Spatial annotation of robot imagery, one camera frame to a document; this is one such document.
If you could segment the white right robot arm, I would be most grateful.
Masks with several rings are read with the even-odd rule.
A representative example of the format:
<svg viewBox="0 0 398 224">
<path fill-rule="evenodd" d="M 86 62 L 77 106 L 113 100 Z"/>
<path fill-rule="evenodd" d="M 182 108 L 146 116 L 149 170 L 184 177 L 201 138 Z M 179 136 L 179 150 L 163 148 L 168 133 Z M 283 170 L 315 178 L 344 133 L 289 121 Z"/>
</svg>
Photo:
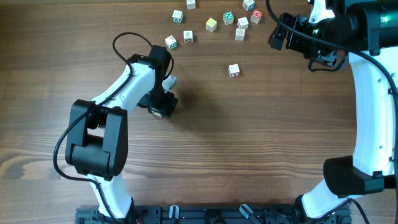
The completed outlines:
<svg viewBox="0 0 398 224">
<path fill-rule="evenodd" d="M 323 180 L 295 202 L 297 221 L 324 222 L 358 197 L 397 188 L 397 2 L 313 1 L 309 17 L 273 16 L 268 43 L 303 54 L 325 72 L 349 63 L 356 145 L 327 159 Z"/>
</svg>

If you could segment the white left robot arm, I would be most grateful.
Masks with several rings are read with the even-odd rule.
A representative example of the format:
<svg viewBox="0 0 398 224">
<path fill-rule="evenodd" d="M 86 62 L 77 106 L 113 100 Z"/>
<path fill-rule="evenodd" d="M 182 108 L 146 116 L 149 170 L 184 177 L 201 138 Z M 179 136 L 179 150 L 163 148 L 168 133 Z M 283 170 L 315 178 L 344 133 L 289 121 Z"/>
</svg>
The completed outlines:
<svg viewBox="0 0 398 224">
<path fill-rule="evenodd" d="M 124 73 L 91 101 L 76 100 L 67 135 L 65 160 L 89 179 L 98 206 L 76 210 L 76 223 L 134 223 L 134 201 L 122 170 L 128 155 L 128 117 L 135 107 L 161 118 L 171 116 L 178 99 L 171 93 L 176 77 L 167 74 L 172 56 L 152 46 L 149 55 L 134 54 Z"/>
</svg>

